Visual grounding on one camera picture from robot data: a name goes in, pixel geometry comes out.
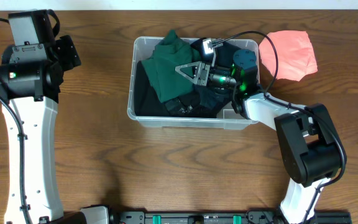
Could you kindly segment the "dark green garment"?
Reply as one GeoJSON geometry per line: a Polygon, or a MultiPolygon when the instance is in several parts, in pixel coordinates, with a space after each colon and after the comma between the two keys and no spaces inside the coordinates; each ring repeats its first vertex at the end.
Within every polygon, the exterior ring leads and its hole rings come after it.
{"type": "Polygon", "coordinates": [[[170,30],[155,46],[152,55],[142,61],[142,66],[159,101],[164,103],[193,91],[192,82],[177,73],[175,68],[200,60],[200,53],[170,30]]]}

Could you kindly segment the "dark navy garment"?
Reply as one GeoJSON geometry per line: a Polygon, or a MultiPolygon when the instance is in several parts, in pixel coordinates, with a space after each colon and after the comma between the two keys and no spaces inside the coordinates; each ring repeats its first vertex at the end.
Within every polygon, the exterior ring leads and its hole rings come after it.
{"type": "MultiPolygon", "coordinates": [[[[191,48],[196,50],[196,53],[198,53],[197,55],[195,55],[193,57],[194,62],[203,61],[205,63],[211,63],[213,60],[213,55],[204,55],[203,54],[202,41],[204,39],[205,39],[205,37],[198,39],[198,40],[194,41],[192,44],[190,44],[191,48]]],[[[223,43],[223,46],[218,47],[216,49],[215,66],[229,68],[232,65],[232,57],[237,50],[240,50],[240,48],[236,47],[235,45],[229,44],[227,42],[223,43]]]]}

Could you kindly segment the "black sparkly knit garment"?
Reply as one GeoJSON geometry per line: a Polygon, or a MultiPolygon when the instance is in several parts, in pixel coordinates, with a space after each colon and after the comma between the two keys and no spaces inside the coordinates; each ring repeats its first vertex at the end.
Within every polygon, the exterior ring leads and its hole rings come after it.
{"type": "Polygon", "coordinates": [[[230,102],[232,91],[222,88],[193,86],[193,91],[179,96],[184,105],[185,116],[193,118],[216,118],[217,114],[230,102]]]}

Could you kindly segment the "pink garment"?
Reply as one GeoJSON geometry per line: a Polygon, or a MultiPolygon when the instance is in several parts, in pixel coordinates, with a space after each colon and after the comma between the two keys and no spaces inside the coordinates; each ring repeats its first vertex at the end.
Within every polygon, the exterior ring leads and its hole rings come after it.
{"type": "Polygon", "coordinates": [[[300,81],[318,71],[309,35],[300,30],[271,32],[259,44],[262,64],[276,79],[300,81]]]}

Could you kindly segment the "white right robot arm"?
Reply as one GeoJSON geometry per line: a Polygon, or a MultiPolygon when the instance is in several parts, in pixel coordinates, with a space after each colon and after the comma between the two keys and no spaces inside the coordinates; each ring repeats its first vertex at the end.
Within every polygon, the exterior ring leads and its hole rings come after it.
{"type": "Polygon", "coordinates": [[[337,182],[346,153],[327,108],[294,105],[259,83],[259,48],[243,33],[226,39],[139,37],[134,43],[127,114],[144,126],[245,128],[276,131],[290,176],[278,210],[246,213],[112,214],[84,210],[102,223],[350,223],[347,212],[317,212],[324,187],[337,182]]]}

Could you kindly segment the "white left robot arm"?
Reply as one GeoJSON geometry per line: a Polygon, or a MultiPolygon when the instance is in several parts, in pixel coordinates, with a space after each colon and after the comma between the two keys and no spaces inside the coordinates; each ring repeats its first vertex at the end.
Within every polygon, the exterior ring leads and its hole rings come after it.
{"type": "Polygon", "coordinates": [[[60,35],[51,9],[9,14],[14,44],[2,56],[0,100],[9,141],[9,196],[4,222],[108,223],[103,205],[65,213],[54,151],[63,75],[81,65],[72,39],[60,35]]]}

